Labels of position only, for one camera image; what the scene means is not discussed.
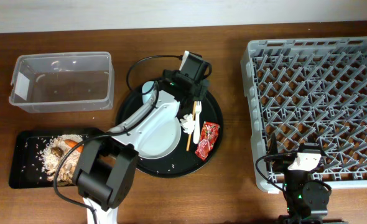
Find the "orange carrot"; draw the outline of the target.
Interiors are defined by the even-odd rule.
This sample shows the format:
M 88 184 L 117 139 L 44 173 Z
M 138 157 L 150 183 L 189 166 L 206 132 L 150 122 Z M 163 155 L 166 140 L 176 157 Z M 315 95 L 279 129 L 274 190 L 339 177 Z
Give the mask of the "orange carrot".
M 75 147 L 78 143 L 76 141 L 70 140 L 70 139 L 66 139 L 64 140 L 65 144 L 68 145 L 69 147 Z M 83 146 L 79 146 L 76 148 L 76 150 L 81 153 L 83 150 Z

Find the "grey round plate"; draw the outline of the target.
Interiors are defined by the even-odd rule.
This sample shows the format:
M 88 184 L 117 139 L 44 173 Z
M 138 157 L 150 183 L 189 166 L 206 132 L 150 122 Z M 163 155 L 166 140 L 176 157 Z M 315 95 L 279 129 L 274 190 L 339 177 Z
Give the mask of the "grey round plate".
M 165 157 L 177 147 L 180 137 L 180 122 L 177 118 L 174 118 L 157 128 L 139 146 L 139 156 L 145 159 L 160 159 Z

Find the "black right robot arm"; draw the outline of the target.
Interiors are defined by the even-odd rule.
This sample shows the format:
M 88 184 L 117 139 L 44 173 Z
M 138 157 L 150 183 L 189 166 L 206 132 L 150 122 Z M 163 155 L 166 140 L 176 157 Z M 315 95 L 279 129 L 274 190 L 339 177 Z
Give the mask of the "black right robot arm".
M 332 188 L 321 180 L 313 180 L 313 174 L 326 156 L 321 145 L 314 140 L 303 142 L 298 150 L 279 153 L 273 134 L 267 151 L 268 162 L 276 172 L 284 174 L 282 192 L 287 204 L 287 215 L 278 218 L 279 223 L 323 223 Z

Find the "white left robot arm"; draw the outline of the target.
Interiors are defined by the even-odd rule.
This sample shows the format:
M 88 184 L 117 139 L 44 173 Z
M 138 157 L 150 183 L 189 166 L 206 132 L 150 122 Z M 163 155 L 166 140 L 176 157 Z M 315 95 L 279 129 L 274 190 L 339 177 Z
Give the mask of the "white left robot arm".
M 83 150 L 72 182 L 83 197 L 88 223 L 116 223 L 118 207 L 131 189 L 139 152 L 151 137 L 165 139 L 163 127 L 184 103 L 193 103 L 192 141 L 200 140 L 200 107 L 208 92 L 212 66 L 186 51 L 177 70 L 165 70 L 146 91 L 150 98 L 128 119 L 77 145 Z

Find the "rice and nutshell pile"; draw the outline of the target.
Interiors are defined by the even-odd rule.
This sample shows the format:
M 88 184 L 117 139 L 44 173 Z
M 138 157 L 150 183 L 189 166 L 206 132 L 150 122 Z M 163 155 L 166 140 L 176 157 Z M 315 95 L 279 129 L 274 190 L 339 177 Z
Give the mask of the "rice and nutshell pile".
M 40 152 L 40 159 L 42 160 L 43 168 L 46 171 L 47 180 L 53 183 L 54 178 L 57 178 L 59 186 L 72 185 L 73 173 L 77 166 L 78 159 L 81 156 L 81 153 L 75 150 L 63 163 L 63 166 L 61 167 L 59 173 L 58 174 L 55 173 L 57 167 L 61 163 L 62 158 L 72 148 L 65 144 L 64 140 L 66 139 L 76 141 L 77 143 L 84 140 L 84 138 L 76 134 L 64 134 L 51 140 L 50 145 Z M 64 151 L 63 157 L 58 158 L 57 156 L 52 154 L 51 153 L 52 147 L 59 147 L 60 149 L 63 149 Z

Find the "brown pine cone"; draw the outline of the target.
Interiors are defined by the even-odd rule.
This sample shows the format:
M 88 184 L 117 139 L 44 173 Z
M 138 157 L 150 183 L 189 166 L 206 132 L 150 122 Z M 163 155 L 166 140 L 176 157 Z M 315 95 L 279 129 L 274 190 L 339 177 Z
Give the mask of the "brown pine cone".
M 61 158 L 64 155 L 63 149 L 60 149 L 59 147 L 52 147 L 51 153 L 57 156 L 58 158 Z

